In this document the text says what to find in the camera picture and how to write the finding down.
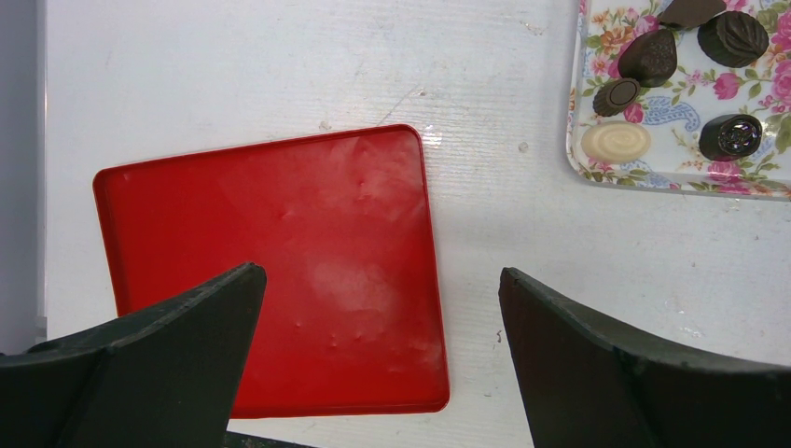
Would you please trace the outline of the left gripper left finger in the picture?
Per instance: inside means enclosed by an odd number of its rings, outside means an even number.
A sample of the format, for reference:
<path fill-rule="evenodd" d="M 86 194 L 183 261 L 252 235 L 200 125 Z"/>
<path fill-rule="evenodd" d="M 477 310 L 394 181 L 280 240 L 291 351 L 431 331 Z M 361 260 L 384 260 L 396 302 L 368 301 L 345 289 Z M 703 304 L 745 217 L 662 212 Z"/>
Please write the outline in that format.
<path fill-rule="evenodd" d="M 267 285 L 235 267 L 1 358 L 5 447 L 219 447 Z"/>

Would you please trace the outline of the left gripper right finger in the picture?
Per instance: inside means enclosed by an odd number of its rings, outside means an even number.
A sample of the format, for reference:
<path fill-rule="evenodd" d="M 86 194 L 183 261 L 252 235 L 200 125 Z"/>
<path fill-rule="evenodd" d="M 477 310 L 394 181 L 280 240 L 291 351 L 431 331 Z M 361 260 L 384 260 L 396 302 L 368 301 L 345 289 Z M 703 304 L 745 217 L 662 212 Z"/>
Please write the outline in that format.
<path fill-rule="evenodd" d="M 516 268 L 498 291 L 537 447 L 786 447 L 790 370 L 672 342 Z"/>

